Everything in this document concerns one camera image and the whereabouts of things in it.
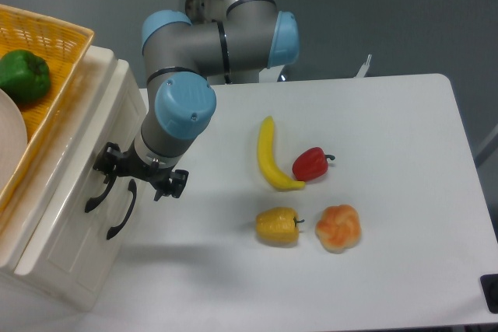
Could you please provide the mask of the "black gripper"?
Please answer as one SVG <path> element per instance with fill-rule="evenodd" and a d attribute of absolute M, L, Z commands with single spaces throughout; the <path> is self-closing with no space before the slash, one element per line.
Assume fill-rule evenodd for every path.
<path fill-rule="evenodd" d="M 150 183 L 156 190 L 154 201 L 162 197 L 179 198 L 188 181 L 189 172 L 184 169 L 161 168 L 158 161 L 147 164 L 135 149 L 122 152 L 119 145 L 107 142 L 98 153 L 93 169 L 104 175 L 104 184 L 116 177 L 133 176 Z"/>

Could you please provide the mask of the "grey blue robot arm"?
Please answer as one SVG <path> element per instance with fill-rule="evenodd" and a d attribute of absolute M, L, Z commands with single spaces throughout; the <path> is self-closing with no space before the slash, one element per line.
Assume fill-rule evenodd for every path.
<path fill-rule="evenodd" d="M 180 197 L 188 172 L 177 163 L 216 108 L 208 77 L 289 65 L 300 53 L 296 19 L 275 0 L 220 0 L 221 13 L 195 23 L 158 11 L 142 25 L 149 110 L 126 151 L 107 143 L 93 165 L 108 190 L 119 177 L 143 180 L 157 197 Z"/>

